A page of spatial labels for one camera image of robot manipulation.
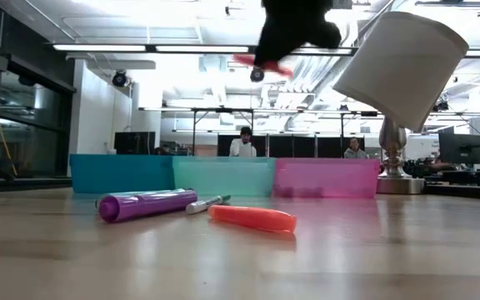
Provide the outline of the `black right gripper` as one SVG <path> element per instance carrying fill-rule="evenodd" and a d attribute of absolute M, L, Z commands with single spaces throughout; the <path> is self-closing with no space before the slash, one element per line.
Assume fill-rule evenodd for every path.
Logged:
<path fill-rule="evenodd" d="M 304 43 L 338 47 L 340 29 L 326 20 L 334 0 L 261 0 L 266 20 L 254 55 L 254 65 L 278 63 Z"/>

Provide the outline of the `orange highlighter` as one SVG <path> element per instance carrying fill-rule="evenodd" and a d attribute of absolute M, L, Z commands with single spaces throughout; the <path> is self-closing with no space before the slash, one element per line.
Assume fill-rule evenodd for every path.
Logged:
<path fill-rule="evenodd" d="M 269 208 L 213 205 L 207 211 L 216 221 L 269 232 L 293 233 L 297 225 L 295 216 Z"/>
<path fill-rule="evenodd" d="M 232 59 L 237 63 L 241 63 L 242 65 L 248 65 L 248 66 L 251 66 L 252 68 L 254 67 L 262 68 L 264 72 L 269 71 L 269 72 L 277 73 L 287 78 L 290 78 L 293 76 L 293 71 L 291 69 L 282 67 L 277 62 L 266 62 L 262 66 L 257 66 L 254 63 L 254 56 L 252 55 L 234 53 L 232 55 Z"/>

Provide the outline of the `green Expo marker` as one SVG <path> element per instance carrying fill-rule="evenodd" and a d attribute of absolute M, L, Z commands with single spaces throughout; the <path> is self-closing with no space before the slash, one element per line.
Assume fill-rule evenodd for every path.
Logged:
<path fill-rule="evenodd" d="M 231 199 L 230 195 L 218 195 L 207 200 L 199 200 L 189 203 L 185 211 L 187 214 L 197 214 L 208 210 L 212 205 L 221 205 Z"/>

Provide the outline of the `purple Sharpie highlighter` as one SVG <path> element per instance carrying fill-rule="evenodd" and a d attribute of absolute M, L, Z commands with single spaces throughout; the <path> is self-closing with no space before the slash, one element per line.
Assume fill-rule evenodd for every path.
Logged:
<path fill-rule="evenodd" d="M 193 190 L 184 192 L 144 193 L 134 196 L 106 196 L 98 213 L 106 223 L 120 223 L 135 218 L 184 210 L 198 200 Z"/>

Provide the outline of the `fluorescent ceiling light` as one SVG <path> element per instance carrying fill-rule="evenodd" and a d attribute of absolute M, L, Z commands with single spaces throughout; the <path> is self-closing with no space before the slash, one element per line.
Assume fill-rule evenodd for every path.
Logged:
<path fill-rule="evenodd" d="M 208 46 L 208 45 L 159 45 L 157 52 L 163 53 L 248 53 L 245 46 Z"/>
<path fill-rule="evenodd" d="M 112 44 L 53 44 L 54 49 L 66 52 L 145 52 L 143 45 Z"/>
<path fill-rule="evenodd" d="M 356 47 L 339 47 L 326 49 L 319 47 L 300 47 L 292 51 L 292 55 L 352 57 L 358 49 Z"/>

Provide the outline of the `black partition screen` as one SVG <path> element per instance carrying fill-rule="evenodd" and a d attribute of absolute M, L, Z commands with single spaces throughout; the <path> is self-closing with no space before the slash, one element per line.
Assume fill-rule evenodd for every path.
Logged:
<path fill-rule="evenodd" d="M 304 137 L 298 135 L 253 136 L 258 157 L 340 158 L 352 137 Z"/>

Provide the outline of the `person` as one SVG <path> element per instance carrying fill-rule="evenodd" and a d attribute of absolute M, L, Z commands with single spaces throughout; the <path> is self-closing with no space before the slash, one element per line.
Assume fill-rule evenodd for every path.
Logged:
<path fill-rule="evenodd" d="M 252 144 L 252 129 L 250 127 L 242 127 L 240 138 L 234 138 L 229 148 L 230 157 L 255 158 L 257 149 Z"/>
<path fill-rule="evenodd" d="M 360 148 L 360 144 L 355 137 L 350 139 L 348 148 L 343 155 L 349 159 L 368 159 L 368 155 Z"/>

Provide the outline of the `silver lamp white shade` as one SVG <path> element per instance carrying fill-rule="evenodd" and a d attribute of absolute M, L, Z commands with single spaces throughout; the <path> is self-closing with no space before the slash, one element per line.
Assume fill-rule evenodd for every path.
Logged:
<path fill-rule="evenodd" d="M 403 171 L 407 130 L 423 128 L 468 43 L 447 25 L 409 12 L 385 12 L 333 88 L 384 116 L 379 143 L 381 194 L 419 194 L 422 179 Z"/>

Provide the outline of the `teal plastic bin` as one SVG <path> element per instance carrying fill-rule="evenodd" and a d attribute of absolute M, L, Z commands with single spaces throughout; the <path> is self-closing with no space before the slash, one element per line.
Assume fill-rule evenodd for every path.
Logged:
<path fill-rule="evenodd" d="M 199 195 L 267 197 L 272 193 L 275 159 L 271 157 L 174 157 L 177 188 Z"/>

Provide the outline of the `pink plastic bin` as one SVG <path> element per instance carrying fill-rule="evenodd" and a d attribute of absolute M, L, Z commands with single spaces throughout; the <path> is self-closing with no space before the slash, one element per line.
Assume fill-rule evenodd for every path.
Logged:
<path fill-rule="evenodd" d="M 272 195 L 279 198 L 374 198 L 380 162 L 356 158 L 279 158 Z"/>

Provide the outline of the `black computer monitor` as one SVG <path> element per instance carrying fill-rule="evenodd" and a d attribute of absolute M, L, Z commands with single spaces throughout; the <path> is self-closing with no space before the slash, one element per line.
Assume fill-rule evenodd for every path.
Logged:
<path fill-rule="evenodd" d="M 155 132 L 116 132 L 114 135 L 114 149 L 117 154 L 153 153 Z"/>
<path fill-rule="evenodd" d="M 439 133 L 439 151 L 443 162 L 453 164 L 480 164 L 480 136 Z"/>

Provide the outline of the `blue plastic bin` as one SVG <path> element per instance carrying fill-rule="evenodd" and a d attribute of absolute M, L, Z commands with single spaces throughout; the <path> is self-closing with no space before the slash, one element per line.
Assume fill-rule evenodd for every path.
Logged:
<path fill-rule="evenodd" d="M 173 156 L 71 154 L 75 193 L 122 193 L 175 188 Z"/>

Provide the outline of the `black metal rack frame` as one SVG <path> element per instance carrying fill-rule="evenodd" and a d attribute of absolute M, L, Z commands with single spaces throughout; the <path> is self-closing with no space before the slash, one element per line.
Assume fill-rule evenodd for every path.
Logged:
<path fill-rule="evenodd" d="M 337 115 L 340 120 L 340 155 L 344 157 L 344 123 L 345 115 L 353 115 L 359 117 L 373 117 L 382 116 L 381 112 L 377 111 L 349 111 L 349 110 L 309 110 L 309 109 L 265 109 L 265 108 L 232 108 L 232 107 L 140 107 L 139 111 L 153 111 L 153 112 L 191 112 L 195 118 L 199 112 L 205 113 L 250 113 L 252 117 L 247 121 L 253 125 L 254 116 L 256 113 L 274 113 L 274 114 L 322 114 L 322 115 Z"/>

